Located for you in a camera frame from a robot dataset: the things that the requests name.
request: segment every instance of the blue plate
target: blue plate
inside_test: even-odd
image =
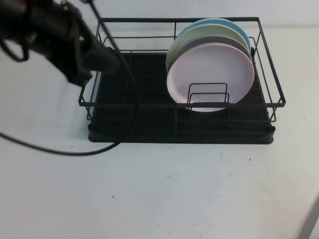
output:
[[[222,18],[206,18],[206,19],[196,21],[193,24],[186,27],[183,31],[181,31],[181,33],[177,37],[180,37],[183,33],[187,32],[188,30],[192,29],[195,26],[203,25],[203,24],[210,24],[210,23],[228,26],[229,28],[232,28],[233,30],[237,31],[247,42],[249,53],[250,53],[250,51],[251,51],[250,41],[249,41],[249,38],[248,38],[247,34],[245,33],[245,31],[241,27],[234,24],[233,22],[228,21],[226,19],[222,19]]]

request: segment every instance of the white table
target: white table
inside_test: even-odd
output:
[[[265,34],[287,99],[273,144],[69,158],[0,140],[0,238],[297,238],[319,196],[319,28]],[[105,145],[88,141],[80,89],[49,63],[1,53],[0,68],[1,131],[65,150]]]

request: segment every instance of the black cable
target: black cable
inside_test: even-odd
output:
[[[139,111],[139,92],[138,92],[138,86],[136,84],[136,81],[135,81],[135,78],[131,72],[131,69],[130,67],[128,66],[125,58],[123,57],[120,49],[118,48],[116,42],[113,40],[110,32],[108,31],[105,23],[103,22],[100,14],[98,13],[95,5],[93,4],[92,1],[89,2],[90,4],[90,7],[92,9],[92,11],[94,12],[98,22],[100,23],[100,25],[102,26],[102,29],[104,30],[105,34],[107,35],[107,37],[109,38],[112,46],[114,47],[121,63],[124,65],[124,68],[125,70],[127,71],[128,73],[128,76],[130,78],[130,80],[132,81],[133,85],[134,85],[134,88],[135,88],[135,115],[134,115],[134,119],[133,119],[133,122],[132,122],[132,125],[129,129],[129,131],[124,135],[122,136],[122,138],[120,140],[118,140],[117,142],[105,147],[105,148],[102,148],[100,150],[96,150],[96,151],[91,151],[91,152],[64,152],[64,151],[58,151],[58,150],[54,150],[54,149],[50,149],[50,148],[45,148],[45,147],[41,147],[41,146],[37,146],[37,145],[34,145],[34,144],[31,144],[31,143],[27,143],[27,142],[24,142],[20,139],[16,139],[16,138],[13,138],[9,135],[6,135],[2,132],[0,132],[0,137],[8,140],[8,141],[11,141],[13,143],[17,143],[17,144],[20,144],[22,146],[25,146],[25,147],[28,147],[28,148],[32,148],[32,149],[35,149],[35,150],[38,150],[38,151],[42,151],[42,152],[46,152],[46,153],[51,153],[51,154],[57,154],[57,155],[63,155],[63,156],[90,156],[90,155],[96,155],[96,154],[100,154],[100,153],[103,153],[103,152],[106,152],[106,151],[109,151],[111,150],[112,148],[115,148],[116,146],[118,146],[119,144],[121,144],[123,141],[125,141],[125,139],[132,133],[133,129],[134,129],[134,126],[135,126],[135,123],[137,121],[137,116],[138,116],[138,111]]]
[[[21,47],[22,47],[22,53],[23,56],[22,57],[18,57],[6,44],[6,42],[4,41],[4,36],[2,35],[2,33],[0,32],[0,47],[2,48],[2,50],[14,61],[16,62],[25,62],[29,59],[29,49],[28,49],[28,45],[26,40],[24,39],[24,37],[20,37],[19,38],[19,42],[18,42]]]

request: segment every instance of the pink plate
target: pink plate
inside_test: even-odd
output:
[[[229,102],[237,103],[250,90],[254,76],[253,64],[245,53],[227,44],[205,43],[186,51],[174,62],[168,72],[167,88],[177,103],[225,102],[226,90]],[[222,109],[192,108],[198,112]]]

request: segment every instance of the dish rack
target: dish rack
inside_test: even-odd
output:
[[[123,24],[165,24],[171,27],[170,35],[156,36],[114,36],[114,39],[128,41],[138,39],[161,40],[176,39],[179,24],[192,23],[201,18],[104,18],[103,21]],[[121,51],[128,61],[139,88],[140,110],[134,131],[126,142],[143,143],[231,143],[231,144],[270,144],[273,142],[277,120],[276,110],[286,104],[286,100],[276,74],[268,49],[265,35],[258,17],[229,17],[233,22],[257,24],[257,37],[250,36],[251,56],[255,69],[255,79],[249,93],[238,103],[228,102],[229,93],[226,83],[222,92],[204,94],[224,95],[223,102],[190,103],[193,95],[189,86],[188,101],[178,104],[170,97],[166,87],[165,58],[167,49],[123,49]],[[97,26],[96,37],[105,44],[107,38],[100,33]],[[262,63],[265,53],[268,70]],[[84,99],[85,86],[82,88],[79,105],[87,110],[89,140],[93,142],[114,142],[125,134],[134,118],[135,105],[133,84],[127,78],[124,69],[113,75],[96,73],[90,100]],[[211,113],[195,112],[193,108],[225,108]]]

